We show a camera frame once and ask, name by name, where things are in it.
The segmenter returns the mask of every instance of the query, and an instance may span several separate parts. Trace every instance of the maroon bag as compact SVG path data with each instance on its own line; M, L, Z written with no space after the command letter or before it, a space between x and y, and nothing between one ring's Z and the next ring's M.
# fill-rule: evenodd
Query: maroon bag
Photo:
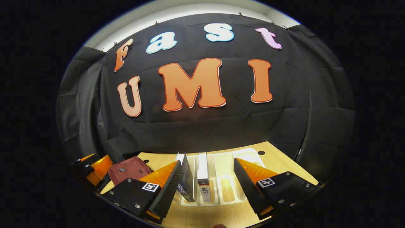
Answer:
M149 173L151 173L151 170L139 157L132 157L120 163L114 164L108 170L108 175L113 181L114 186L117 186L127 178L139 180Z

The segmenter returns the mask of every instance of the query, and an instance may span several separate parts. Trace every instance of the white book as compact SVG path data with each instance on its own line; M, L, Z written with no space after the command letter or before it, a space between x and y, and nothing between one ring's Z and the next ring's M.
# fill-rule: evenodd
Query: white book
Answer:
M209 177L208 177L208 163L207 153L198 153L198 172L197 182L201 191L202 199L205 203L211 202Z

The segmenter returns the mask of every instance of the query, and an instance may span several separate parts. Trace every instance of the pink letter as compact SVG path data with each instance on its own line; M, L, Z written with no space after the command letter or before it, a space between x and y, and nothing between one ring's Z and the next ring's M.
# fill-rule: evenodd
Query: pink letter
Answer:
M274 33L269 32L266 28L257 28L256 31L262 34L264 40L268 45L270 45L270 47L278 50L282 48L281 44L274 41L273 37L276 37Z

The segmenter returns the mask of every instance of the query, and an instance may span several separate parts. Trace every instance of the wooden table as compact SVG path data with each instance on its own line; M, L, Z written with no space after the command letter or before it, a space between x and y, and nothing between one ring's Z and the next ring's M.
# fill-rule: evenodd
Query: wooden table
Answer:
M264 151L265 154L260 155L260 158L266 168L276 173L290 171L314 185L318 184L318 181L314 177L269 142L222 151L212 151L207 154L224 153L245 148ZM149 160L147 165L152 170L157 170L174 162L176 155L177 154L140 153L138 157L142 160ZM112 181L109 182L101 191L101 194L109 191L113 187ZM266 219L258 219L248 201L220 206L181 206L175 201L172 201L169 212L160 226L167 228L211 228L215 224L222 223L227 228L242 228L252 226L264 220Z

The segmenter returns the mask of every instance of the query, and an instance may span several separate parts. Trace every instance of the white shelf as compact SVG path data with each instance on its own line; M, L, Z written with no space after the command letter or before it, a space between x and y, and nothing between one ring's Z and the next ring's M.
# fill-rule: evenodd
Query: white shelf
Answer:
M175 161L182 160L183 157L184 154L178 154ZM215 200L211 203L204 203L197 183L198 155L187 155L187 160L193 173L193 198L195 202L186 202L178 191L176 191L177 197L174 198L174 201L181 206L219 206L246 201L246 196L233 172L233 162L236 157L265 168L263 161L253 148L207 155L210 188L213 188L211 193L214 192L213 198ZM227 193L227 197L224 196L223 190Z

